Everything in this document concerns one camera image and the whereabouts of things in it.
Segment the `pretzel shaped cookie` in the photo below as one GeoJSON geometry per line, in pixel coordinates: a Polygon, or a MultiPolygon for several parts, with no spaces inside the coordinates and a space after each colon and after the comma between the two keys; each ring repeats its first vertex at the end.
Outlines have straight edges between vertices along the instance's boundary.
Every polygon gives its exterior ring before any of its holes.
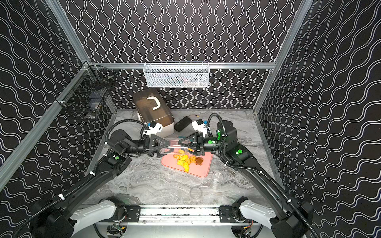
{"type": "Polygon", "coordinates": [[[190,157],[190,162],[191,162],[191,163],[194,163],[194,164],[195,164],[195,160],[196,160],[196,157],[195,157],[195,156],[190,157]]]}

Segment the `brown star cookie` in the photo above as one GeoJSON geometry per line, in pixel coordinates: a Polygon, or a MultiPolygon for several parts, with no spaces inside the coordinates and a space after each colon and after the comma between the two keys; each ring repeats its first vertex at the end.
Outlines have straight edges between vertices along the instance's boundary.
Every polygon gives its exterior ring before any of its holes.
{"type": "Polygon", "coordinates": [[[196,157],[194,161],[195,161],[196,165],[201,166],[203,164],[203,158],[201,158],[201,157],[196,157]]]}

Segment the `clear jar dark cookies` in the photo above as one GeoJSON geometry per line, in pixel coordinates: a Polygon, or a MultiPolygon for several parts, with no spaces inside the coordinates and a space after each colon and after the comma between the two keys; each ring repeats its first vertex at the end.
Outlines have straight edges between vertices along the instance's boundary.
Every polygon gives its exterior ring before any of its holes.
{"type": "Polygon", "coordinates": [[[168,155],[183,155],[183,154],[189,154],[188,152],[184,151],[184,146],[181,146],[177,143],[177,141],[170,141],[171,145],[166,147],[170,148],[170,153],[168,155]]]}

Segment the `square waffle cookie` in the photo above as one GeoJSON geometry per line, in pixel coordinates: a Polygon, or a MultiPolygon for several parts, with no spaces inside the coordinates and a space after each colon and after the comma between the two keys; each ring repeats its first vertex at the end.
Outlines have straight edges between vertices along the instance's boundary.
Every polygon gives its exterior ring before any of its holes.
{"type": "Polygon", "coordinates": [[[178,164],[179,166],[183,166],[184,163],[185,163],[185,161],[182,161],[182,160],[178,160],[178,161],[177,161],[177,164],[178,164]]]}

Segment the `yellow fish cookie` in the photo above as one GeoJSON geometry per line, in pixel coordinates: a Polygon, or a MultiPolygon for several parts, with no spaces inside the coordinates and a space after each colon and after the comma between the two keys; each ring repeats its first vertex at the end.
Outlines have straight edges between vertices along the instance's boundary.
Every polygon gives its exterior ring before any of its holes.
{"type": "Polygon", "coordinates": [[[189,171],[189,164],[184,164],[183,168],[184,168],[185,172],[188,172],[189,171]]]}

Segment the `clear jar yellow cookies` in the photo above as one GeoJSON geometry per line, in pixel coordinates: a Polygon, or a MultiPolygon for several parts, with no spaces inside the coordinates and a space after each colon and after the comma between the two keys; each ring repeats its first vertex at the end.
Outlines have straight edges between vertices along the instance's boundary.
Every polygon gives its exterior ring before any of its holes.
{"type": "Polygon", "coordinates": [[[211,177],[210,187],[213,190],[220,190],[223,180],[224,180],[224,176],[221,172],[219,171],[214,172],[211,177]]]}

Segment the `clear jar lid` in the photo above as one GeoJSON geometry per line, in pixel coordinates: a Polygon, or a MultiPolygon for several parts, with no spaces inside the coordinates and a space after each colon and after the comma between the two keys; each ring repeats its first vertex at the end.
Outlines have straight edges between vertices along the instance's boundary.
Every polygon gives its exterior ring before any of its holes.
{"type": "Polygon", "coordinates": [[[190,190],[190,196],[194,200],[200,200],[202,197],[202,189],[200,187],[192,187],[190,190]]]}

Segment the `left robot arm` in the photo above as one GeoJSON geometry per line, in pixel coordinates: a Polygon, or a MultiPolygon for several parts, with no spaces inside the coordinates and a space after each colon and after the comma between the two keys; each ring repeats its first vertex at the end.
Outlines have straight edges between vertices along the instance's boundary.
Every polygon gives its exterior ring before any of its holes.
{"type": "Polygon", "coordinates": [[[72,188],[55,196],[50,201],[40,200],[33,214],[21,223],[14,232],[17,238],[21,231],[28,229],[34,238],[70,238],[79,220],[72,216],[87,198],[100,187],[120,175],[132,162],[131,154],[146,154],[153,157],[170,142],[157,136],[163,126],[157,122],[143,123],[134,119],[124,119],[113,124],[105,132],[109,146],[107,154],[94,169],[72,188]],[[125,130],[114,128],[122,123],[137,123],[142,126],[138,139],[132,139],[125,130]]]}

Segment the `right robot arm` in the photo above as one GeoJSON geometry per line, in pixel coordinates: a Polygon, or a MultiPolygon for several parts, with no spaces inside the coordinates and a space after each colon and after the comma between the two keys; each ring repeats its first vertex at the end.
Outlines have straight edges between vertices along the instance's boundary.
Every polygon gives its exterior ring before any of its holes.
{"type": "Polygon", "coordinates": [[[224,166],[242,174],[268,201],[266,208],[246,197],[232,205],[233,219],[237,222],[251,220],[270,229],[277,238],[302,238],[306,233],[319,237],[312,227],[314,209],[289,194],[259,164],[253,153],[238,141],[237,130],[231,121],[223,120],[217,113],[192,123],[194,134],[178,141],[195,156],[210,152],[224,166]]]}

